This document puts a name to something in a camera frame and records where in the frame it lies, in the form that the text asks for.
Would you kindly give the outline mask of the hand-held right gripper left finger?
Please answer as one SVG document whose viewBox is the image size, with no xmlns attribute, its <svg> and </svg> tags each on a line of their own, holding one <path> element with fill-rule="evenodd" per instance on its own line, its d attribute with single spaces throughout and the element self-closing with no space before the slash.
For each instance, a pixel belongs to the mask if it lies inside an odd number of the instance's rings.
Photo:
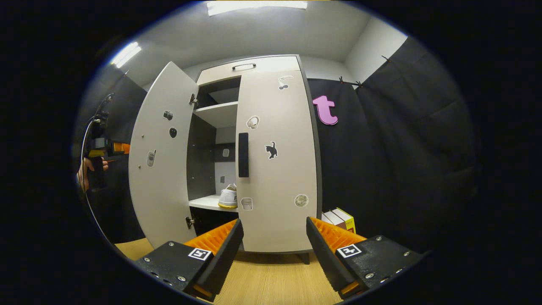
<svg viewBox="0 0 542 305">
<path fill-rule="evenodd" d="M 171 289 L 213 302 L 224 286 L 243 236 L 242 222 L 236 219 L 188 242 L 167 241 L 135 263 Z"/>
</svg>

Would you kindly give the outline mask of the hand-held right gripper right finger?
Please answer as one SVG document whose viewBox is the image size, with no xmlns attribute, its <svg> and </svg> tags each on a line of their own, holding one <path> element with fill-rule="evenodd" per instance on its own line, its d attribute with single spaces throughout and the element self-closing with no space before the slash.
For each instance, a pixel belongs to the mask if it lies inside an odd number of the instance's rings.
<svg viewBox="0 0 542 305">
<path fill-rule="evenodd" d="M 307 217 L 306 235 L 331 287 L 350 299 L 395 280 L 424 255 L 382 235 L 365 238 Z"/>
</svg>

